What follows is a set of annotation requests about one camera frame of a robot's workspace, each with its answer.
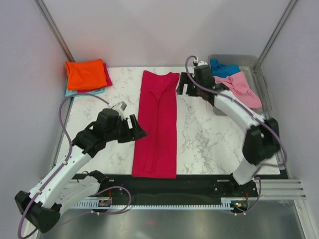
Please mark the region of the light pink t shirt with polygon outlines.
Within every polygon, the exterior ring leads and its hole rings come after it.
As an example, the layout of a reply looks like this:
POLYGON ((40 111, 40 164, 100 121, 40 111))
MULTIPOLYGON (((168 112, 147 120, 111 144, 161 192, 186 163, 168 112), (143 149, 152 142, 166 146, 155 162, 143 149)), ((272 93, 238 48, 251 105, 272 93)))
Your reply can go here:
POLYGON ((226 78, 214 76, 216 83, 223 83, 226 85, 236 98, 251 109, 261 109, 262 103, 257 94, 250 88, 245 74, 240 71, 226 78))

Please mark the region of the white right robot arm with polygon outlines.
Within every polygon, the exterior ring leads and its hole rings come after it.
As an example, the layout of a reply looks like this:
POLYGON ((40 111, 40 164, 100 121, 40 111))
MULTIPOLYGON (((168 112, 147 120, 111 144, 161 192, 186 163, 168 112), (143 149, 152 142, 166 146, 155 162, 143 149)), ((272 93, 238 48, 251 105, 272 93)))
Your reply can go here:
POLYGON ((245 106, 224 83, 218 83, 211 75, 208 65, 194 68, 180 75, 177 93, 192 97, 202 97, 213 107, 229 116, 245 133, 242 146, 243 159, 237 169, 230 174, 228 190, 234 196, 240 196, 262 166, 281 149, 279 143, 279 125, 274 118, 265 119, 245 106))

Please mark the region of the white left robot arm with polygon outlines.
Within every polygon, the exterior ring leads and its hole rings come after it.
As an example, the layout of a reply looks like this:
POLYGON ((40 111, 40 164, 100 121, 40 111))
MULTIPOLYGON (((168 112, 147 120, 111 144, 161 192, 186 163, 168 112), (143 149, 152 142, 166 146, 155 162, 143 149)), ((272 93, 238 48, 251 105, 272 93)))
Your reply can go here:
POLYGON ((14 200, 22 220, 28 220, 36 230, 46 233, 74 204, 88 196, 104 196, 109 192, 107 176, 98 170, 88 173, 72 187, 66 185, 108 142, 127 143, 146 137, 136 116, 125 117, 123 112, 121 107, 99 112, 96 121, 77 133, 71 142, 71 152, 62 161, 31 190, 16 194, 14 200))

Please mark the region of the magenta red t shirt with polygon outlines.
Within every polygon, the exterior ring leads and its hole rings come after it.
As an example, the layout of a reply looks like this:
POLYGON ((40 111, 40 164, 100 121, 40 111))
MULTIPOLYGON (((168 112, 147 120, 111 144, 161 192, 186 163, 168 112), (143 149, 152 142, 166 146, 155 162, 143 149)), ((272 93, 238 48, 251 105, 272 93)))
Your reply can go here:
POLYGON ((175 179, 177 168, 177 100, 179 73, 144 71, 138 123, 147 133, 135 142, 132 176, 175 179))

